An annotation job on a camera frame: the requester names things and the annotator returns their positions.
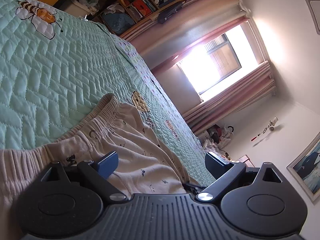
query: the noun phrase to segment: blue clip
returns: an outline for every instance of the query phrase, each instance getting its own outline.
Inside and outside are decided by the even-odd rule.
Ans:
[[[102,176],[107,179],[118,167],[119,157],[117,152],[110,152],[103,156],[98,162],[94,163],[94,169]]]

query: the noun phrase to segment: patterned bedsheet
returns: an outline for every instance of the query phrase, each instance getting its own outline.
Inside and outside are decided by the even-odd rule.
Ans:
[[[106,93],[143,121],[202,185],[204,151],[136,49],[103,25],[35,0],[0,0],[0,148],[52,142]]]

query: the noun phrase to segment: silver screw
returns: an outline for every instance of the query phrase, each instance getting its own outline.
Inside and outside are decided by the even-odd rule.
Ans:
[[[203,192],[203,193],[199,193],[197,195],[197,198],[200,199],[201,201],[210,201],[213,199],[213,196],[210,193]]]
[[[123,201],[125,200],[127,197],[122,194],[122,193],[114,193],[112,195],[109,196],[109,198],[113,201]]]

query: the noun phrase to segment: bee embroidery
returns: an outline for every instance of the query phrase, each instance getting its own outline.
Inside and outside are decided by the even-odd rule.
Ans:
[[[57,11],[47,4],[38,3],[34,0],[24,0],[17,2],[20,7],[17,8],[16,15],[21,20],[30,19],[31,23],[38,32],[40,32],[49,40],[53,39],[53,37],[55,36],[55,32],[52,24],[56,23],[60,27],[57,21],[61,21],[61,19],[56,20],[56,17],[54,16]]]
[[[167,126],[169,127],[169,129],[171,130],[172,134],[176,137],[176,139],[178,141],[180,141],[180,138],[175,130],[175,128],[173,127],[172,123],[170,120],[165,120],[165,123],[167,124]]]
[[[144,101],[144,99],[140,96],[140,93],[138,91],[133,92],[132,96],[131,96],[131,100],[132,103],[135,105],[135,107],[145,113],[145,112],[149,112],[150,109],[147,105],[147,103]]]
[[[153,129],[153,122],[151,121],[150,116],[148,116],[148,118],[147,118],[147,120],[146,120],[146,124],[149,125],[149,127],[150,127],[151,129]]]

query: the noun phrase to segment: red box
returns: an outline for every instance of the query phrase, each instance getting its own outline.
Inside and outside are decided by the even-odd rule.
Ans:
[[[132,4],[143,15],[143,17],[152,13],[150,8],[144,3],[143,0],[135,0]]]

